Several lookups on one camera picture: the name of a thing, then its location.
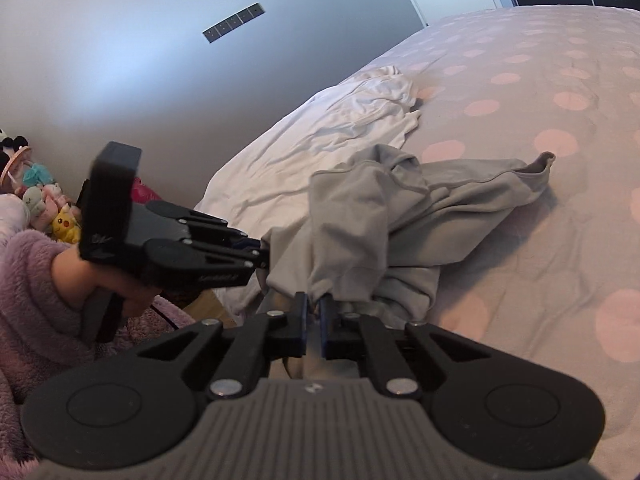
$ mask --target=silver rivet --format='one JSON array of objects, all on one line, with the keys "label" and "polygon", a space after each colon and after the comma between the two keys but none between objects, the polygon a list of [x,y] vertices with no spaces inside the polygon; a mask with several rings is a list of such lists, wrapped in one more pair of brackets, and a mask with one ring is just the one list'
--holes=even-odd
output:
[{"label": "silver rivet", "polygon": [[418,383],[413,379],[400,377],[387,382],[386,389],[394,395],[409,395],[418,391]]},{"label": "silver rivet", "polygon": [[219,397],[229,397],[242,391],[242,383],[235,379],[218,379],[209,387],[211,393]]},{"label": "silver rivet", "polygon": [[318,383],[311,383],[311,384],[308,384],[307,386],[305,386],[305,390],[307,391],[307,393],[316,394],[316,393],[321,392],[322,390],[324,390],[324,386],[322,386],[322,384],[318,384]]}]

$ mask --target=purple fleece robe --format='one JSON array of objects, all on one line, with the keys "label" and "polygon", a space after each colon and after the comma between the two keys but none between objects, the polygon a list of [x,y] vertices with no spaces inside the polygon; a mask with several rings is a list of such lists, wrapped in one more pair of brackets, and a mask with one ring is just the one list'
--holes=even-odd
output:
[{"label": "purple fleece robe", "polygon": [[[82,343],[81,311],[65,304],[51,281],[51,262],[66,247],[39,232],[24,231],[10,239],[0,263],[0,480],[21,479],[37,466],[19,416],[31,390],[64,370],[172,330],[147,309],[129,319],[113,342]],[[167,300],[156,298],[154,306],[177,326],[193,323]]]}]

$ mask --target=pikachu plush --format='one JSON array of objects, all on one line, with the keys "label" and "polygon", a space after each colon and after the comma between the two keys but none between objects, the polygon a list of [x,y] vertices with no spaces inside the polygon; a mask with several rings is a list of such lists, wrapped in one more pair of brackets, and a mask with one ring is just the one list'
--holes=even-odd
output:
[{"label": "pikachu plush", "polygon": [[65,205],[60,210],[58,216],[51,223],[51,227],[54,238],[59,242],[77,244],[80,241],[80,226],[71,214],[71,209],[68,205]]}]

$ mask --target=gray cloth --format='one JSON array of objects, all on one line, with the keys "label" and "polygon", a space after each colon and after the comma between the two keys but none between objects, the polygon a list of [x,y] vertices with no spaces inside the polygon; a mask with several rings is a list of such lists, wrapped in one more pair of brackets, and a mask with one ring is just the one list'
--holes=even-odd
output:
[{"label": "gray cloth", "polygon": [[267,284],[312,301],[330,292],[397,328],[423,319],[440,266],[463,260],[546,189],[555,156],[420,164],[377,144],[310,180],[309,216],[273,228]]}]

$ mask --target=wall switch panel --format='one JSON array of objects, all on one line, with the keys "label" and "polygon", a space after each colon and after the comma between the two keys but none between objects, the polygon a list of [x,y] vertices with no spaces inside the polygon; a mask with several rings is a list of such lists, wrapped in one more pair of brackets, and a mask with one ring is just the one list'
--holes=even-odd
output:
[{"label": "wall switch panel", "polygon": [[207,38],[209,43],[213,43],[218,38],[222,38],[222,36],[228,32],[240,27],[240,25],[244,25],[246,22],[260,16],[261,14],[264,14],[264,9],[261,4],[255,4],[251,7],[247,7],[237,14],[229,16],[226,20],[222,20],[217,25],[205,30],[203,32],[204,37]]}]

